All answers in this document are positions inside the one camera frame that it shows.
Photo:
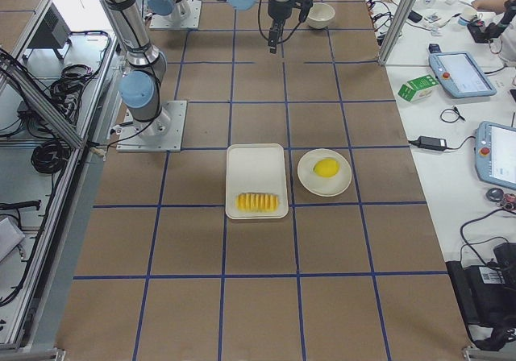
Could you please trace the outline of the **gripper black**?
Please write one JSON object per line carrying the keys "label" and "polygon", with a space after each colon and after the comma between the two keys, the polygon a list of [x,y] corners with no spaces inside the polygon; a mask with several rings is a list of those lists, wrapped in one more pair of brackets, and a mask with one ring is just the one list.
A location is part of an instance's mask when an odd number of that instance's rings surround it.
{"label": "gripper black", "polygon": [[268,30],[268,49],[277,53],[277,45],[281,42],[284,21],[292,15],[293,9],[299,9],[298,22],[304,23],[313,6],[313,0],[268,0],[268,15],[273,23]]}

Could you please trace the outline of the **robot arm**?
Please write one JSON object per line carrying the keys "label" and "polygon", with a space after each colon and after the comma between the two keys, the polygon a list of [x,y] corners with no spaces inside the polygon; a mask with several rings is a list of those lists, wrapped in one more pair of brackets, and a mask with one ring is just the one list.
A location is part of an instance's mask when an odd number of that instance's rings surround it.
{"label": "robot arm", "polygon": [[148,8],[154,15],[159,15],[171,23],[179,23],[190,15],[186,0],[148,0]]}
{"label": "robot arm", "polygon": [[[135,134],[141,139],[161,136],[172,119],[160,100],[160,85],[166,60],[146,30],[136,0],[99,0],[115,34],[127,53],[129,73],[121,80],[119,92],[133,118]],[[235,10],[248,10],[256,0],[215,0]]]}

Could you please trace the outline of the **person forearm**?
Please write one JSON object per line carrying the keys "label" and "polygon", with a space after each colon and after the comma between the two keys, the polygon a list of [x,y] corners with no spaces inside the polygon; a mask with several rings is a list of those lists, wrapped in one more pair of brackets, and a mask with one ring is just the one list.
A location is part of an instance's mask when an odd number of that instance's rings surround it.
{"label": "person forearm", "polygon": [[513,0],[474,0],[471,5],[476,10],[493,12],[495,14],[504,13],[506,10],[505,3]]}

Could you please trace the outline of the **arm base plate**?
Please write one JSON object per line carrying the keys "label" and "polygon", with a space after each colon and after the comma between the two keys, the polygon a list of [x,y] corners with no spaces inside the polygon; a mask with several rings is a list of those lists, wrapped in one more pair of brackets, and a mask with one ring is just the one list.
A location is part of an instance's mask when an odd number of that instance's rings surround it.
{"label": "arm base plate", "polygon": [[148,0],[152,30],[195,30],[200,22],[201,0]]}
{"label": "arm base plate", "polygon": [[160,115],[151,123],[134,121],[126,109],[124,122],[115,133],[123,140],[116,143],[120,152],[180,151],[184,134],[187,101],[166,101]]}

